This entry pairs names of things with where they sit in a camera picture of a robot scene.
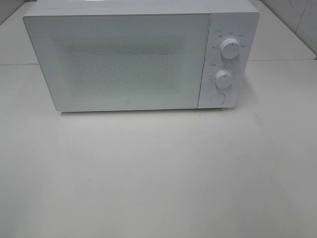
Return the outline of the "round white door release button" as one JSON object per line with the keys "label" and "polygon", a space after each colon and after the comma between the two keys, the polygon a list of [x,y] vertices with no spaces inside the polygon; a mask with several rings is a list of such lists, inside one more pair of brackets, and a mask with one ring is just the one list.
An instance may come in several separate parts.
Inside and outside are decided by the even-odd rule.
{"label": "round white door release button", "polygon": [[216,93],[211,96],[211,103],[214,105],[222,105],[225,102],[225,95],[223,93]]}

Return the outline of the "white microwave knob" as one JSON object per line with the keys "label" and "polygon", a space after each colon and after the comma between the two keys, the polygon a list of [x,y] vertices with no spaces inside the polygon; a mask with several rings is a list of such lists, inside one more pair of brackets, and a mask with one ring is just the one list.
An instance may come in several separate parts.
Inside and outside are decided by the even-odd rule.
{"label": "white microwave knob", "polygon": [[221,55],[228,60],[234,59],[240,54],[241,43],[235,36],[229,36],[220,42]]}
{"label": "white microwave knob", "polygon": [[233,81],[233,75],[228,70],[220,70],[217,72],[214,76],[214,81],[216,84],[216,87],[218,88],[227,88],[232,84]]}

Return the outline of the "white microwave door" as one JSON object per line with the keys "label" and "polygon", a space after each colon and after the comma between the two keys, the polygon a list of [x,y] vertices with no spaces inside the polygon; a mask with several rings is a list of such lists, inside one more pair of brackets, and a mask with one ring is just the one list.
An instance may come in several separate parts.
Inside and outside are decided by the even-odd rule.
{"label": "white microwave door", "polygon": [[208,14],[26,16],[56,110],[198,106]]}

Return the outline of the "white microwave oven body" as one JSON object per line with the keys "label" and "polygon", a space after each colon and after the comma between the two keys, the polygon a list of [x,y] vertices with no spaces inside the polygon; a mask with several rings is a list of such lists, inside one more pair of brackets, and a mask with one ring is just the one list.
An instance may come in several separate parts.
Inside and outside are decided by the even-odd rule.
{"label": "white microwave oven body", "polygon": [[[246,64],[260,18],[247,0],[39,0],[23,16],[124,16],[208,14],[210,16],[198,106],[191,109],[232,108],[237,104]],[[240,54],[225,59],[220,42],[229,36],[240,40]],[[227,88],[216,87],[220,70],[233,75]],[[224,104],[214,105],[211,96],[223,93]]]}

